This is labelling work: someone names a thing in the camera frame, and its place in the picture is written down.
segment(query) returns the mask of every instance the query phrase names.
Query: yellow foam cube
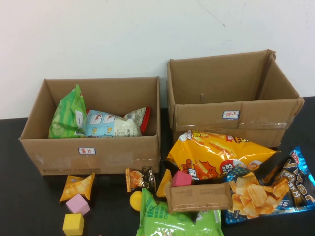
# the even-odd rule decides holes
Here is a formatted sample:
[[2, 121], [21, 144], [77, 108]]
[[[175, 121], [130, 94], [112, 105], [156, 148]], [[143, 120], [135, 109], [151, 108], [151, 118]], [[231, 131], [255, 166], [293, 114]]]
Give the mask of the yellow foam cube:
[[63, 232], [67, 236], [81, 236], [83, 234], [84, 218], [81, 213], [66, 214], [63, 222]]

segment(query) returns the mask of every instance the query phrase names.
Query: pink foam cube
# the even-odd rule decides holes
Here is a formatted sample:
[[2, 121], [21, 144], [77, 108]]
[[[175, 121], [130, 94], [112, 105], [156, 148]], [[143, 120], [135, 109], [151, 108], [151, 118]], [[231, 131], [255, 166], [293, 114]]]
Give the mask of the pink foam cube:
[[72, 213], [81, 213], [84, 215], [90, 210], [88, 202], [85, 201], [85, 199], [79, 193], [65, 204]]
[[191, 185], [192, 176], [178, 171], [172, 180], [172, 187]]

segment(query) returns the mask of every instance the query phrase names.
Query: white wall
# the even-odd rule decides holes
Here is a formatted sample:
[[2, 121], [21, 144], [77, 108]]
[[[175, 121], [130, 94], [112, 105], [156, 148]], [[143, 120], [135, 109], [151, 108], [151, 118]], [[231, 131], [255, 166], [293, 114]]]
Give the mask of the white wall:
[[27, 117], [43, 78], [161, 77], [166, 63], [272, 49], [315, 95], [314, 0], [1, 0], [0, 118]]

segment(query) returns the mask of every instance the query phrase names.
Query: black tabletop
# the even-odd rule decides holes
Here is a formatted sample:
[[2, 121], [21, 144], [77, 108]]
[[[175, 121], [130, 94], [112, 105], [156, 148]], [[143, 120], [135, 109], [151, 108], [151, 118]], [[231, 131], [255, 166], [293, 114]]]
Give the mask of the black tabletop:
[[[287, 155], [301, 146], [307, 164], [315, 175], [315, 97], [305, 99], [302, 111], [286, 131], [279, 150]], [[69, 213], [60, 204], [66, 176], [42, 177], [25, 153], [18, 138], [26, 118], [0, 120], [0, 235], [62, 236], [64, 215]], [[161, 111], [162, 158], [172, 148], [167, 110]], [[157, 175], [160, 179], [165, 168]], [[124, 175], [100, 175], [94, 180], [90, 207], [85, 215], [84, 236], [136, 234], [140, 214], [129, 205]], [[227, 225], [225, 236], [299, 236], [315, 235], [315, 211], [260, 217]]]

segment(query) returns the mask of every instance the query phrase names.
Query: chip bag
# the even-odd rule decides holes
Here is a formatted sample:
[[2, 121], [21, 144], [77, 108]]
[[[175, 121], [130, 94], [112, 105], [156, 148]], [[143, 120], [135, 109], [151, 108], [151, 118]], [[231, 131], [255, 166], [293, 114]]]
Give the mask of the chip bag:
[[106, 112], [89, 110], [85, 135], [98, 137], [138, 137], [147, 128], [150, 107], [129, 112], [124, 118]]
[[237, 166], [256, 170], [274, 153], [246, 139], [189, 130], [179, 137], [167, 160], [192, 179], [202, 180], [226, 176]]
[[84, 136], [86, 108], [78, 85], [61, 101], [50, 125], [48, 138], [80, 138]]
[[137, 236], [223, 236], [220, 210], [200, 211], [196, 222], [190, 212], [168, 213], [166, 202], [157, 204], [143, 188]]
[[261, 185], [262, 181], [241, 167], [229, 173], [227, 180], [233, 200], [233, 210], [225, 218], [228, 224], [315, 209], [315, 181], [299, 147], [290, 153], [269, 186]]
[[59, 202], [69, 200], [78, 193], [85, 196], [86, 199], [89, 200], [91, 197], [91, 188], [94, 177], [94, 172], [87, 178], [68, 176], [63, 189], [63, 194]]

